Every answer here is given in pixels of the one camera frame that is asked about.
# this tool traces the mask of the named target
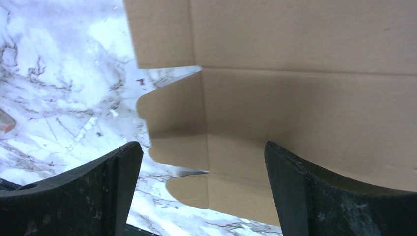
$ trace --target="cardboard box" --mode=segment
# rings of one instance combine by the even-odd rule
[[[278,224],[272,140],[345,176],[417,191],[417,1],[125,0],[139,67],[200,73],[138,101],[181,202]]]

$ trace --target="marble surface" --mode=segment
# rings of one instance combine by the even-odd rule
[[[198,67],[140,70],[122,0],[2,0],[0,178],[25,185],[96,159],[127,141],[145,157],[127,223],[163,236],[281,235],[279,227],[185,206],[165,182],[184,171],[154,162],[137,99]]]

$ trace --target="marble countertop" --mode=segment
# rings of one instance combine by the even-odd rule
[[[172,236],[282,235],[281,229],[176,201],[165,182],[193,172],[154,162],[137,99],[199,67],[137,68],[122,0],[3,0],[0,178],[25,185],[80,166],[127,141],[145,156],[127,220]]]

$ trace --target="cardboard panel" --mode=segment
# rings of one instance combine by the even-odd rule
[[[205,174],[172,178],[167,189],[188,206],[279,225],[269,182]]]
[[[141,69],[195,65],[188,0],[124,0]]]
[[[170,194],[185,205],[209,209],[207,175],[172,178],[166,186]]]
[[[201,74],[145,94],[137,102],[157,162],[209,169]]]
[[[203,67],[417,74],[415,0],[191,0],[191,6]]]
[[[348,177],[417,191],[417,78],[203,69],[210,171],[267,181],[273,140]]]

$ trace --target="orange object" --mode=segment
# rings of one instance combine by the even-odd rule
[[[3,134],[10,132],[16,127],[16,121],[5,111],[0,109],[0,130]]]

